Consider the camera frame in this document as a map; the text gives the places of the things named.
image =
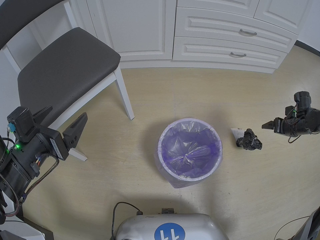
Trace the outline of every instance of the chair backrest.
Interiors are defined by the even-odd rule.
[[[5,0],[0,5],[0,49],[21,29],[64,0]]]

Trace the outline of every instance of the plastic bag liner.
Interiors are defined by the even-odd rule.
[[[154,155],[160,173],[176,188],[195,185],[222,162],[222,143],[213,127],[195,118],[170,124],[161,134]]]

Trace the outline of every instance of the wooden floor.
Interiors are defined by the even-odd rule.
[[[286,222],[320,205],[320,135],[287,137],[261,125],[284,117],[297,91],[309,91],[320,109],[320,57],[294,46],[274,74],[196,68],[122,70],[135,118],[130,121],[115,83],[68,120],[86,111],[78,149],[28,196],[26,218],[54,232],[56,240],[98,240],[111,236],[116,202],[130,202],[144,214],[161,208],[204,213],[218,219],[233,239],[273,239]],[[212,125],[223,144],[223,161],[204,182],[174,189],[158,172],[153,154],[171,122],[195,117]],[[251,128],[262,150],[237,148],[230,128]],[[54,160],[49,158],[41,172]],[[135,215],[119,206],[115,225]],[[288,239],[304,220],[284,227]]]

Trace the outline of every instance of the drawer handle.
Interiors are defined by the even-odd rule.
[[[247,55],[246,54],[234,54],[233,52],[230,53],[231,55],[234,55],[234,56],[238,56],[238,57],[246,57]]]
[[[248,34],[248,35],[252,35],[252,36],[256,36],[257,35],[257,32],[252,33],[252,32],[248,32],[248,31],[244,31],[243,29],[240,29],[240,32]]]

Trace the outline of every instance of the white chair leg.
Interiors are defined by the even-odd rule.
[[[130,103],[127,89],[125,86],[125,82],[123,81],[121,69],[119,66],[117,67],[116,70],[114,70],[114,74],[116,77],[115,82],[116,82],[118,90],[121,94],[121,98],[122,98],[122,102],[124,104],[125,111],[127,112],[128,118],[130,118],[132,120],[132,119],[134,119],[134,112],[131,107],[131,103]]]
[[[69,150],[69,154],[74,156],[75,158],[79,158],[80,160],[82,161],[86,161],[88,158],[85,156],[85,154],[82,154],[80,151],[74,149],[74,148],[71,148]]]

